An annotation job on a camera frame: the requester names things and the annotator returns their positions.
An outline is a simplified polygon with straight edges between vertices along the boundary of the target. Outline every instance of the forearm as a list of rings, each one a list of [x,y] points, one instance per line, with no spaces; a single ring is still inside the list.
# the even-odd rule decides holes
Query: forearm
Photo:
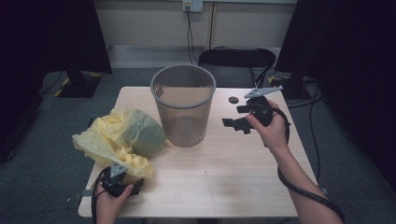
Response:
[[[114,204],[104,203],[103,199],[111,197],[102,194],[96,203],[96,224],[114,224],[118,217],[118,208]]]
[[[326,198],[318,186],[309,178],[297,160],[295,160],[287,147],[279,150],[272,150],[272,153],[276,158],[282,175],[288,182],[300,189]],[[340,218],[329,207],[292,190],[289,190],[289,193],[302,223],[342,223]]]

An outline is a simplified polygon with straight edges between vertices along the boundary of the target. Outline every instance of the wall outlet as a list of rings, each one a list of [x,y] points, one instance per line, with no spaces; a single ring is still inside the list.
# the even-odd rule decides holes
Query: wall outlet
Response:
[[[190,12],[203,12],[204,11],[204,1],[203,0],[183,0],[181,3],[181,10]]]
[[[202,12],[204,10],[204,2],[203,0],[194,0],[192,1],[192,11],[193,12]]]
[[[192,11],[192,0],[188,1],[188,0],[183,0],[181,2],[181,10],[182,11],[187,11],[187,8],[189,8],[189,11]]]

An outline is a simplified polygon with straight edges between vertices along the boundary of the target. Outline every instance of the small black object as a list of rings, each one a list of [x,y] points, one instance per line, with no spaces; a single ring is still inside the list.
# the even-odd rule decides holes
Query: small black object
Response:
[[[110,169],[107,169],[104,173],[105,179],[102,182],[102,186],[109,194],[113,197],[120,197],[120,195],[124,192],[128,185],[122,184],[121,181],[125,177],[125,172],[121,172],[120,174],[115,174]],[[131,192],[131,196],[138,195],[140,191],[140,187],[143,186],[144,179],[140,179],[134,184],[134,189]]]
[[[264,96],[250,98],[246,105],[239,105],[236,110],[240,114],[252,114],[265,127],[271,124],[273,118],[273,110]],[[222,121],[225,127],[233,127],[236,131],[242,130],[244,134],[250,133],[250,129],[253,129],[246,118],[222,119]]]
[[[239,99],[235,96],[231,96],[230,98],[228,98],[228,102],[230,102],[233,105],[236,105],[239,103]]]

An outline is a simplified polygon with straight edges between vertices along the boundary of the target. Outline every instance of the wrist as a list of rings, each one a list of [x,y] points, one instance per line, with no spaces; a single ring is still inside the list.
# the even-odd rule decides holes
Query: wrist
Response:
[[[113,224],[116,223],[116,219],[114,217],[98,217],[96,224]]]
[[[284,160],[288,160],[292,157],[291,151],[288,146],[279,146],[279,147],[272,147],[269,148],[270,152],[275,157],[278,164],[282,163]]]

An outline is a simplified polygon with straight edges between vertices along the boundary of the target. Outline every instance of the finger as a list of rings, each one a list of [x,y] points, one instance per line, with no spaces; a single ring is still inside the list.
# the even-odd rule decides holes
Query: finger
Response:
[[[104,177],[104,176],[101,176],[101,177],[99,178],[99,182],[98,182],[97,185],[100,185],[100,183],[102,182],[103,178],[105,178],[105,177]],[[91,189],[93,189],[93,185],[95,185],[95,181],[93,181],[93,183],[91,184]]]
[[[134,185],[132,185],[132,184],[128,185],[126,187],[126,189],[124,190],[124,192],[120,195],[119,199],[121,199],[122,201],[125,201],[131,195],[133,188],[134,188]]]
[[[272,101],[272,100],[268,100],[268,104],[271,106],[271,107],[275,107],[275,108],[279,108],[279,105],[277,105],[274,101]]]
[[[278,113],[276,113],[275,115],[273,115],[273,121],[274,121],[274,119],[279,119],[279,120],[283,120],[283,117],[282,116],[280,116]]]
[[[100,192],[100,191],[102,191],[102,190],[105,190],[105,189],[104,189],[103,186],[102,186],[102,182],[99,182],[98,185],[96,186],[96,191],[97,191],[97,192]]]
[[[265,130],[264,126],[251,114],[247,114],[247,122],[259,133]]]

